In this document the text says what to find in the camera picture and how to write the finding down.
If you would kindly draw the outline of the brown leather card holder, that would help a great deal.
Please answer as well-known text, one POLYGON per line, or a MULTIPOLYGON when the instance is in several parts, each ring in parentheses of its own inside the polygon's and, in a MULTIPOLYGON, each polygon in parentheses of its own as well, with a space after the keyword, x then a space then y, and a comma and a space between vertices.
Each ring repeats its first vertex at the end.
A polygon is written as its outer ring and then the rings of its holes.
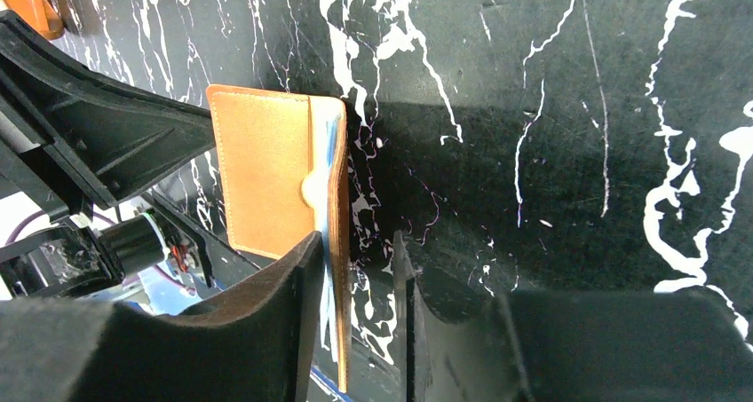
POLYGON ((321 233, 321 331, 346 392, 352 331, 345 103, 216 83, 206 95, 230 246, 279 259, 308 233, 321 233))

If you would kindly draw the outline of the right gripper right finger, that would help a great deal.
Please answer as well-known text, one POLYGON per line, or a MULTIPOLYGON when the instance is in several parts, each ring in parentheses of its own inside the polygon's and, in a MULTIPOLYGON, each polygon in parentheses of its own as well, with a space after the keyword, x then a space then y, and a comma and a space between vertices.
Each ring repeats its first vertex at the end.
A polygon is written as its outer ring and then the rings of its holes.
POLYGON ((480 294, 393 260, 406 401, 749 401, 752 353, 704 296, 480 294))

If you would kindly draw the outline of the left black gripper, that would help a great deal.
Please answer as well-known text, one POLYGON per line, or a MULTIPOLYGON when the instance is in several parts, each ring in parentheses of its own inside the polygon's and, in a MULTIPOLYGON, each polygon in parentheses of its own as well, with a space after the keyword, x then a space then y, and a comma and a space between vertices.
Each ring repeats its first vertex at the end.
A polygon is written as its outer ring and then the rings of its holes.
POLYGON ((52 227, 1 247, 1 297, 88 296, 173 259, 213 283, 205 233, 157 195, 102 231, 93 205, 127 201, 214 143, 206 109, 91 71, 1 14, 1 178, 52 227))

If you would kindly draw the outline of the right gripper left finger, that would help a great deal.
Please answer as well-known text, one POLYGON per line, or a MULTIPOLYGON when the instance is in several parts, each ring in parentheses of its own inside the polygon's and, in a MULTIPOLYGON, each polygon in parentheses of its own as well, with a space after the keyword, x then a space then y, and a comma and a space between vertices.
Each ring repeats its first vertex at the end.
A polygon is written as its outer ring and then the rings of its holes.
POLYGON ((323 242, 178 315, 123 303, 20 298, 1 305, 4 401, 304 401, 323 242))

